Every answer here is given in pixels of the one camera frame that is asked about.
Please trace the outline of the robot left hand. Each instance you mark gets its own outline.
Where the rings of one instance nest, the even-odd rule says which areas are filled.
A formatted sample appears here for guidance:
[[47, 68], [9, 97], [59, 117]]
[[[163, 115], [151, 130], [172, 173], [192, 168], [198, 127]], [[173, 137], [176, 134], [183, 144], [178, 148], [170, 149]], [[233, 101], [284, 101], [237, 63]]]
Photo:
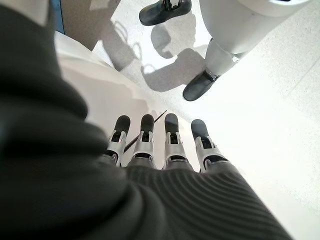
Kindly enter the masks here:
[[288, 240], [221, 156], [195, 172], [138, 157], [117, 167], [108, 139], [63, 80], [48, 0], [0, 3], [0, 237], [3, 240]]

